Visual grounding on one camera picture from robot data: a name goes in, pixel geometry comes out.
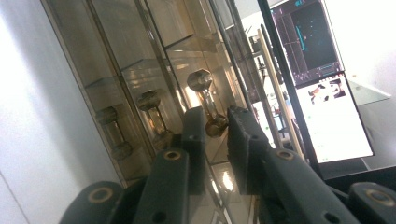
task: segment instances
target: metal rod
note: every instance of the metal rod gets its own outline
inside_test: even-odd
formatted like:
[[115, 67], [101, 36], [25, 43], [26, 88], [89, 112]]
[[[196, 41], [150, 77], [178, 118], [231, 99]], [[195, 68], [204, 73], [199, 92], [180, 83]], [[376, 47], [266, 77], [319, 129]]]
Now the metal rod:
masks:
[[144, 1], [145, 1], [146, 8], [148, 9], [149, 17], [152, 20], [153, 29], [155, 31], [155, 34], [157, 34], [157, 36], [158, 36], [158, 41], [160, 42], [160, 45], [163, 48], [163, 54], [165, 55], [165, 58], [169, 62], [169, 65], [170, 65], [170, 68], [171, 68], [171, 72], [172, 72], [172, 74], [174, 76], [174, 81], [176, 82], [177, 88], [179, 89], [179, 93], [180, 93], [180, 98], [182, 100], [182, 104], [184, 104], [184, 106], [186, 108], [190, 108], [190, 105], [188, 104], [188, 101], [186, 100], [188, 97], [186, 96], [186, 94], [184, 93], [184, 91], [181, 88], [180, 83], [178, 82], [178, 79], [177, 79], [176, 73], [175, 73], [175, 69], [174, 69], [174, 67], [172, 65], [172, 62], [171, 62], [170, 58], [169, 58], [168, 52], [166, 51], [166, 47], [163, 44], [163, 39], [160, 36], [160, 31], [158, 30], [158, 27], [157, 27], [157, 25], [156, 25], [156, 23], [154, 21], [154, 16], [152, 15], [151, 9], [149, 8], [149, 2], [147, 0], [144, 0]]
[[139, 12], [140, 19], [142, 20], [143, 25], [146, 28], [146, 34], [148, 35], [149, 43], [151, 44], [151, 47], [152, 47], [152, 49], [154, 51], [154, 54], [155, 54], [155, 57], [157, 58], [157, 61], [158, 61], [159, 65], [160, 65], [160, 68], [163, 71], [163, 78], [165, 79], [166, 85], [167, 85], [167, 87], [170, 90], [172, 99], [173, 99], [175, 105], [177, 106], [177, 112], [178, 112], [179, 116], [181, 118], [183, 118], [184, 110], [183, 110], [183, 106], [182, 105], [183, 104], [187, 105], [186, 104], [186, 99], [184, 98], [183, 95], [180, 95], [182, 103], [179, 101], [179, 99], [177, 97], [177, 94], [176, 94], [176, 91], [177, 91], [177, 89], [180, 91], [180, 87], [177, 84], [177, 87], [175, 88], [174, 82], [172, 81], [173, 77], [171, 77], [169, 75], [168, 69], [166, 68], [166, 65], [165, 65], [165, 63], [163, 61], [163, 56], [161, 54], [161, 50], [158, 47], [158, 43], [155, 40], [154, 34], [152, 32], [152, 29], [151, 29], [151, 27], [149, 25], [149, 19], [146, 17], [145, 10], [143, 9], [143, 6], [142, 6], [140, 0], [134, 0], [134, 3], [136, 5], [136, 7], [137, 7], [137, 11]]
[[[245, 31], [243, 29], [242, 21], [241, 18], [239, 17], [238, 10], [236, 8], [235, 1], [226, 0], [226, 3], [233, 17], [233, 22], [235, 23], [235, 28], [237, 29], [237, 34], [239, 35], [239, 39], [242, 40], [241, 43], [237, 42], [237, 44], [242, 45], [241, 49], [248, 49], [248, 51], [246, 52], [247, 55], [242, 54], [242, 57], [246, 62], [248, 62], [249, 58], [253, 60], [253, 54], [251, 53], [250, 45], [245, 35]], [[267, 118], [268, 126], [270, 128], [271, 135], [273, 136], [274, 139], [274, 144], [277, 148], [281, 148], [283, 147], [282, 141], [280, 140], [279, 132], [277, 130], [276, 123], [271, 111], [271, 106], [268, 102], [267, 94], [265, 93], [264, 87], [262, 85], [258, 85], [259, 83], [262, 83], [262, 81], [260, 79], [260, 75], [257, 71], [256, 66], [254, 66], [254, 69], [250, 69], [249, 73], [252, 78], [253, 85], [255, 86], [256, 91], [259, 94], [259, 98], [262, 102], [262, 109], [264, 110], [265, 117]]]
[[264, 30], [262, 30], [262, 29], [259, 29], [257, 31], [257, 33], [259, 34], [260, 42], [261, 42], [262, 54], [264, 56], [263, 58], [265, 61], [265, 65], [268, 69], [268, 74], [270, 75], [271, 82], [274, 87], [274, 91], [275, 91], [276, 99], [279, 103], [280, 111], [281, 111], [282, 115], [285, 117], [286, 128], [288, 128], [288, 131], [289, 131], [291, 145], [293, 146], [293, 149], [296, 150], [296, 152], [304, 160], [304, 153], [301, 151], [300, 144], [297, 139], [297, 134], [293, 129], [290, 114], [288, 113], [288, 109], [287, 109], [288, 107], [286, 106], [285, 99], [283, 98], [282, 90], [279, 87], [279, 82], [276, 77], [276, 68], [275, 68], [274, 62], [272, 60], [270, 51], [268, 49], [269, 46], [267, 45], [266, 41], [264, 41], [262, 32], [264, 32]]
[[241, 88], [241, 92], [245, 98], [245, 102], [247, 104], [247, 109], [251, 112], [254, 112], [252, 103], [250, 102], [250, 98], [248, 97], [248, 88], [247, 88], [247, 86], [245, 84], [245, 80], [242, 77], [242, 74], [238, 68], [238, 63], [237, 63], [235, 57], [233, 56], [233, 49], [231, 48], [230, 39], [228, 38], [227, 34], [225, 33], [224, 24], [222, 22], [221, 16], [219, 15], [219, 8], [216, 5], [216, 3], [214, 2], [214, 0], [208, 0], [208, 1], [209, 1], [210, 6], [212, 7], [213, 14], [214, 14], [216, 22], [218, 24], [220, 34], [224, 41], [224, 46], [227, 49], [228, 56], [230, 58], [232, 66], [233, 66], [233, 70], [235, 71], [236, 78], [238, 79], [238, 82], [239, 82], [239, 85]]
[[278, 56], [277, 62], [279, 64], [279, 69], [283, 74], [283, 79], [286, 84], [286, 88], [288, 90], [288, 94], [290, 97], [291, 104], [293, 105], [293, 111], [297, 119], [297, 123], [300, 128], [301, 136], [304, 141], [304, 150], [306, 152], [306, 156], [309, 159], [309, 163], [312, 169], [322, 177], [320, 172], [318, 158], [314, 150], [314, 146], [312, 145], [311, 137], [309, 135], [308, 127], [306, 126], [306, 122], [303, 115], [303, 110], [301, 109], [299, 99], [297, 96], [297, 92], [294, 88], [293, 80], [291, 79], [291, 73], [288, 68], [288, 63], [286, 60], [286, 56], [282, 49], [282, 44], [280, 43], [279, 37], [277, 36], [275, 23], [271, 16], [271, 9], [268, 5], [267, 0], [258, 0], [260, 10], [262, 11], [262, 16], [264, 19], [265, 27], [267, 28], [268, 36], [270, 37], [271, 43], [273, 45], [274, 54]]

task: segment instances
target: computer monitor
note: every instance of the computer monitor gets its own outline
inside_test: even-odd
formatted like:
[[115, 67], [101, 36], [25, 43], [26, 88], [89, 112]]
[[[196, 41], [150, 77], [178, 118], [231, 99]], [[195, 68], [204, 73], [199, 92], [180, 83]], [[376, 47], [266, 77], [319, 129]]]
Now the computer monitor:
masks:
[[272, 9], [295, 86], [343, 71], [319, 0], [290, 0]]

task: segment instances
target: bright light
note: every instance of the bright light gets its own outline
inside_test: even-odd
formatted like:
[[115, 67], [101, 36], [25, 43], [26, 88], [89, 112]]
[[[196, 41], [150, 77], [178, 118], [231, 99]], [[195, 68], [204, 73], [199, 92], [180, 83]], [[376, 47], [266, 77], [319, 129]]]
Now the bright light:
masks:
[[216, 183], [214, 180], [212, 180], [212, 187], [213, 187], [213, 190], [218, 194], [219, 193], [218, 187], [216, 187]]
[[223, 178], [222, 178], [224, 187], [229, 190], [232, 191], [233, 190], [233, 181], [231, 180], [230, 174], [228, 173], [228, 171], [223, 173]]
[[187, 100], [189, 101], [191, 107], [196, 107], [201, 105], [201, 102], [198, 99], [197, 93], [195, 91], [190, 89], [190, 87], [186, 87], [184, 88], [184, 90], [187, 94], [187, 97], [189, 98]]

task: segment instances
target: white surface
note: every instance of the white surface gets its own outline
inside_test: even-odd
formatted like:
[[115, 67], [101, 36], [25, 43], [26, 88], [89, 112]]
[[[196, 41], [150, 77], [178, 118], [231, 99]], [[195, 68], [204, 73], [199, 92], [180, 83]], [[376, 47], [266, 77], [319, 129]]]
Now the white surface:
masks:
[[326, 4], [348, 79], [392, 95], [359, 106], [375, 151], [364, 161], [372, 169], [396, 165], [396, 2], [329, 0]]
[[[16, 199], [2, 190], [0, 214], [18, 202], [29, 223], [57, 223], [83, 188], [118, 178], [40, 1], [1, 1], [0, 15], [0, 171]], [[14, 211], [2, 223], [20, 223]]]
[[15, 201], [2, 176], [0, 176], [0, 195], [0, 212], [2, 214], [0, 223], [27, 223], [22, 210], [18, 207], [17, 201]]
[[[330, 83], [336, 79], [341, 80], [340, 86]], [[372, 156], [345, 78], [334, 76], [326, 80], [320, 82], [325, 89], [317, 89], [317, 83], [297, 90], [318, 162]], [[340, 89], [344, 96], [337, 96]], [[315, 96], [309, 95], [313, 90], [317, 91]]]

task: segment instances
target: glass shelf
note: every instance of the glass shelf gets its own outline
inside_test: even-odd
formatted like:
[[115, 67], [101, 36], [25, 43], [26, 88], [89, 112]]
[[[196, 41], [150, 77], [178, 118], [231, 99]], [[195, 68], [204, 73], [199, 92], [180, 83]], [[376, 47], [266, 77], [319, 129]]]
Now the glass shelf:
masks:
[[353, 80], [349, 80], [348, 83], [357, 105], [367, 105], [378, 101], [388, 100], [391, 96], [381, 90], [360, 84]]
[[94, 82], [86, 85], [84, 88], [89, 89], [89, 88], [94, 88], [94, 87], [100, 87], [100, 86], [106, 86], [106, 85], [111, 85], [114, 84], [117, 81], [116, 77], [101, 77]]
[[200, 51], [216, 53], [216, 43], [213, 38], [201, 38], [195, 35], [188, 35], [175, 43], [165, 47], [167, 51]]
[[143, 71], [129, 71], [129, 73], [124, 73], [123, 77], [125, 78], [125, 82], [128, 84], [128, 86], [130, 86], [131, 88], [138, 88], [141, 85], [147, 85], [146, 82], [155, 82], [155, 80], [158, 80], [158, 78], [160, 77], [159, 71], [148, 72], [148, 70], [149, 69]]
[[[165, 66], [169, 66], [169, 62], [163, 59]], [[151, 68], [160, 68], [160, 64], [157, 59], [141, 59], [135, 63], [131, 63], [128, 66], [121, 68], [121, 72], [135, 71], [135, 70], [146, 70]]]

